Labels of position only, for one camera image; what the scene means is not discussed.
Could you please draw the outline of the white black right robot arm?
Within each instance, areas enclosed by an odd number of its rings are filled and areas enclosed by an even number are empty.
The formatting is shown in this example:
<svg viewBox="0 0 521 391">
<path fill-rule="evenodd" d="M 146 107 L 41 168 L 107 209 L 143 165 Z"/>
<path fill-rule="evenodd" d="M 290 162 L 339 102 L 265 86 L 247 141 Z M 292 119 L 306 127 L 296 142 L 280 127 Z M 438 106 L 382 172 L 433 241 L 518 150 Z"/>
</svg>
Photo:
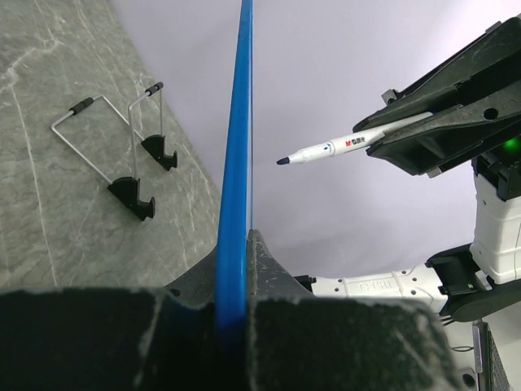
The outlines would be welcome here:
<svg viewBox="0 0 521 391">
<path fill-rule="evenodd" d="M 368 156 L 411 175 L 438 176 L 470 162 L 476 190 L 474 238 L 420 266 L 358 278 L 298 280 L 318 297 L 423 301 L 446 323 L 472 322 L 520 300 L 520 19 L 494 24 L 354 125 L 396 123 Z"/>
</svg>

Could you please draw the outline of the white blue whiteboard marker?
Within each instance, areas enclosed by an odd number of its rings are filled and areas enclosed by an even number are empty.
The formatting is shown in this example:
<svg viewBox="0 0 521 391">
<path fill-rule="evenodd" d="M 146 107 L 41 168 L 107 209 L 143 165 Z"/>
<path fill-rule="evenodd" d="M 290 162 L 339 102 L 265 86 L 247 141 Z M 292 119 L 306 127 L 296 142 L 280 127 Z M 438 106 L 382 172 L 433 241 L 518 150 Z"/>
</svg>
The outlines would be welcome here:
<svg viewBox="0 0 521 391">
<path fill-rule="evenodd" d="M 398 121 L 393 121 L 384 125 L 375 126 L 367 130 L 348 134 L 339 138 L 334 138 L 325 143 L 316 144 L 302 148 L 289 156 L 279 159 L 277 165 L 303 164 L 314 160 L 325 159 L 345 153 L 353 152 L 372 146 L 381 138 L 394 134 L 402 130 L 407 125 L 424 120 L 432 116 L 431 112 L 422 112 L 414 116 L 409 116 Z"/>
</svg>

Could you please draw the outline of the blue framed whiteboard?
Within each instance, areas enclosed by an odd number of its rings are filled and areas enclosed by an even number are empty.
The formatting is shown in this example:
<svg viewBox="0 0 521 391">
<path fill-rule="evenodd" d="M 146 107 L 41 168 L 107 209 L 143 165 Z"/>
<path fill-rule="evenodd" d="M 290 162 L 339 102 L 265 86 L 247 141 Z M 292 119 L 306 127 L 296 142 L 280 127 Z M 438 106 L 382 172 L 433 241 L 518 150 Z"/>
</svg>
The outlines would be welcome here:
<svg viewBox="0 0 521 391">
<path fill-rule="evenodd" d="M 238 344 L 246 318 L 252 46 L 253 2 L 242 1 L 217 232 L 215 329 L 222 345 Z"/>
</svg>

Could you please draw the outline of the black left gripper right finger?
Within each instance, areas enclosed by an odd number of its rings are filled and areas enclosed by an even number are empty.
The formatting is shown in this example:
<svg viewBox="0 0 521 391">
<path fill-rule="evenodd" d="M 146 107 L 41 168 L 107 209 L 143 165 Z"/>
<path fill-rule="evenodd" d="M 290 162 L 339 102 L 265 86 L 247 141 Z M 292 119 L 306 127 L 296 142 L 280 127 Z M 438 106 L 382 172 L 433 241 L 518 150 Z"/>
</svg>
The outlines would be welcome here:
<svg viewBox="0 0 521 391">
<path fill-rule="evenodd" d="M 460 390 L 438 318 L 423 303 L 319 298 L 249 232 L 249 390 Z"/>
</svg>

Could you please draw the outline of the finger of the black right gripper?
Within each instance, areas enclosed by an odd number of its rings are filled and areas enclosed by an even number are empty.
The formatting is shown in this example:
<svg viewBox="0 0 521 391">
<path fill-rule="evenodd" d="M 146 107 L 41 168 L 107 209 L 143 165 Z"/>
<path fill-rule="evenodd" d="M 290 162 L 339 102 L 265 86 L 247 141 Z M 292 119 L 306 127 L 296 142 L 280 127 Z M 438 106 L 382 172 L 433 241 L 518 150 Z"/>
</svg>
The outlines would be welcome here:
<svg viewBox="0 0 521 391">
<path fill-rule="evenodd" d="M 520 19 L 510 18 L 497 23 L 412 85 L 397 91 L 393 102 L 354 127 L 369 129 L 431 111 L 456 85 L 469 81 L 478 72 L 492 68 L 519 50 Z"/>
<path fill-rule="evenodd" d="M 520 134 L 520 82 L 380 139 L 367 155 L 410 175 L 446 171 Z"/>
</svg>

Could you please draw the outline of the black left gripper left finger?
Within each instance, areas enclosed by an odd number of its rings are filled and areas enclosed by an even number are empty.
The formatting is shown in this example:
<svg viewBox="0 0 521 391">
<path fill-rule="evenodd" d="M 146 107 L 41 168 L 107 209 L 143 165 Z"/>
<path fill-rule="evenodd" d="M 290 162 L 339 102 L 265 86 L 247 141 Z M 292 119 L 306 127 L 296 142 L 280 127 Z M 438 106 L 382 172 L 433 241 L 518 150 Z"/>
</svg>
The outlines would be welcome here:
<svg viewBox="0 0 521 391">
<path fill-rule="evenodd" d="M 215 257 L 165 287 L 1 292 L 4 390 L 209 390 Z"/>
</svg>

